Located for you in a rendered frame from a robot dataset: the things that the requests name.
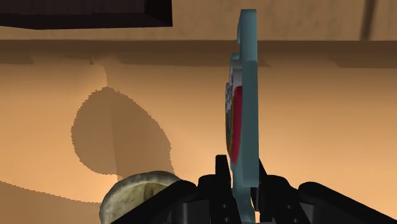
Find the teal toy with red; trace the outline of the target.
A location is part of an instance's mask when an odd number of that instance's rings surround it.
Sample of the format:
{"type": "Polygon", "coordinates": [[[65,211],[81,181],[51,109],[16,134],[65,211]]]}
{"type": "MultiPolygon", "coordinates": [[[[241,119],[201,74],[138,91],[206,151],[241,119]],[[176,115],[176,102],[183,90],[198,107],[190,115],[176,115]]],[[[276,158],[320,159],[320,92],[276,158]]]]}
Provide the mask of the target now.
{"type": "Polygon", "coordinates": [[[240,52],[230,59],[225,89],[226,141],[233,196],[244,224],[253,224],[251,189],[259,185],[257,12],[242,10],[237,26],[240,52]]]}

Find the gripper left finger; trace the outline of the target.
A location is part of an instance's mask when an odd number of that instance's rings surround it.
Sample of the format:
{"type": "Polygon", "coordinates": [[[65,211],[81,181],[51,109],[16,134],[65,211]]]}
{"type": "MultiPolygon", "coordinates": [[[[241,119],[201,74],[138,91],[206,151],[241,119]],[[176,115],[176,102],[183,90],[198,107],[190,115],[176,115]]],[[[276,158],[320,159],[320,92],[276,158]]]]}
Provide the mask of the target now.
{"type": "Polygon", "coordinates": [[[216,172],[198,184],[179,180],[112,224],[240,224],[226,155],[216,156],[216,172]]]}

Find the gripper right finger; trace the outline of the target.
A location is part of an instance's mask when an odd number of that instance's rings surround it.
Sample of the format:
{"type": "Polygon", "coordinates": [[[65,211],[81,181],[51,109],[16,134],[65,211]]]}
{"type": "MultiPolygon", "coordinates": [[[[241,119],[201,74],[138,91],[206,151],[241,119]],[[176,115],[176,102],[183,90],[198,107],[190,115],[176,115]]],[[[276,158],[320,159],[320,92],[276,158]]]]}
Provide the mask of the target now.
{"type": "Polygon", "coordinates": [[[251,189],[260,221],[274,224],[397,224],[397,220],[316,182],[293,188],[267,174],[258,158],[257,188],[251,189]]]}

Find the pale beige round bowl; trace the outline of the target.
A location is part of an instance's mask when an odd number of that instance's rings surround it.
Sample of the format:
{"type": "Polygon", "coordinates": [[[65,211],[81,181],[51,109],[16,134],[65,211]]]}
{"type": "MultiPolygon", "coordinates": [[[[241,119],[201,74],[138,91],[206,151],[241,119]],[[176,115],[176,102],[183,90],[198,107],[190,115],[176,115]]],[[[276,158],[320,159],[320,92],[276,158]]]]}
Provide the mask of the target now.
{"type": "Polygon", "coordinates": [[[127,214],[180,178],[167,171],[151,171],[135,174],[115,183],[104,196],[99,209],[101,224],[127,214]]]}

